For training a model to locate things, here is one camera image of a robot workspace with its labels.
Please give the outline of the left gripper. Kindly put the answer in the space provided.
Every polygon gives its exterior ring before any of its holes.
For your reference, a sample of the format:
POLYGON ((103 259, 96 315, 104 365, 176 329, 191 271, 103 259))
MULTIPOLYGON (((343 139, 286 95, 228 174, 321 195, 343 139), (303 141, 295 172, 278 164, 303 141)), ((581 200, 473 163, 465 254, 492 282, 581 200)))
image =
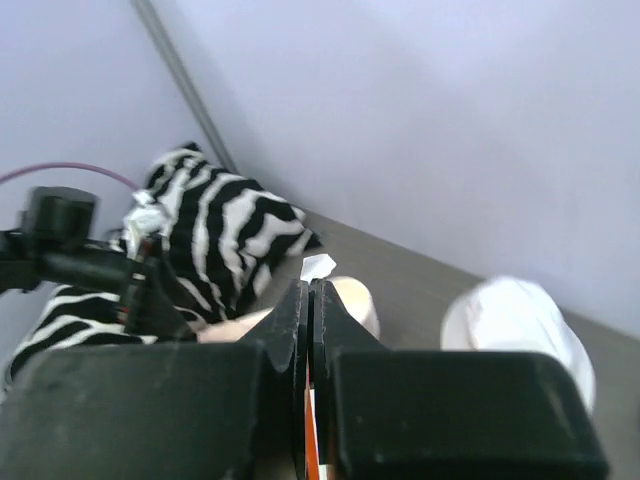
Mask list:
POLYGON ((193 298, 179 282, 161 239, 143 239, 129 259, 126 282, 120 291, 117 320, 132 335, 151 335, 191 341, 195 333, 180 312, 193 298))

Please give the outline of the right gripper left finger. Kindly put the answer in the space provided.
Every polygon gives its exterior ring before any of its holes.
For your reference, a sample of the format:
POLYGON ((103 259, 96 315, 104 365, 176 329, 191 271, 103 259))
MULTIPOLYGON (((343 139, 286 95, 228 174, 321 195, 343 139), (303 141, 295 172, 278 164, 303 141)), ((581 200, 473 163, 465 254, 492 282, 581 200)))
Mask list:
POLYGON ((233 343, 49 351, 1 409, 5 479, 302 479, 307 284, 233 343))

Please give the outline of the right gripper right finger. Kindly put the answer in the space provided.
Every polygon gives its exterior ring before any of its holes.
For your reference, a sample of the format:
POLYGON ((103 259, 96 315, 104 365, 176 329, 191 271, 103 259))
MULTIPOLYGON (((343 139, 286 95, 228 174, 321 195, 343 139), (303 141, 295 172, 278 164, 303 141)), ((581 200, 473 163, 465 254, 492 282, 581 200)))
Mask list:
POLYGON ((310 286, 308 360, 330 479, 605 479, 565 367, 534 352, 392 350, 310 286))

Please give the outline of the orange paper gift bag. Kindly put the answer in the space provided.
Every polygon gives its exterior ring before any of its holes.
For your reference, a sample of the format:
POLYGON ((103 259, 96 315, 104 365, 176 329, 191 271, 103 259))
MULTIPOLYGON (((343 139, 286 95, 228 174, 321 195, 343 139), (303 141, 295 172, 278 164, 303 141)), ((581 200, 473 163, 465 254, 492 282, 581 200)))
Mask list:
MULTIPOLYGON (((198 334, 198 341, 201 343, 214 343, 240 340, 245 334, 255 329, 257 325, 264 323, 267 313, 267 310, 262 310, 255 314, 243 316, 239 320, 207 327, 198 334)), ((304 413, 307 478, 327 480, 331 478, 331 475, 328 466, 323 465, 319 459, 319 441, 315 420, 315 390, 311 382, 310 373, 310 363, 309 360, 306 360, 307 380, 304 392, 304 413)))

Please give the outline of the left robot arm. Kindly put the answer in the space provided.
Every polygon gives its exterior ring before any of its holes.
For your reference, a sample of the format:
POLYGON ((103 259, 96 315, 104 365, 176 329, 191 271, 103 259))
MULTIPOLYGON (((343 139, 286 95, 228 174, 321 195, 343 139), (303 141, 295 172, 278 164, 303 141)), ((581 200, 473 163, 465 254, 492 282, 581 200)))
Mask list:
POLYGON ((29 293, 43 282, 116 297, 114 320, 125 332, 193 340, 181 311, 192 298, 163 248, 166 212, 138 191, 125 223, 128 244, 117 252, 89 237, 95 195, 69 187, 32 190, 17 228, 1 234, 1 290, 29 293))

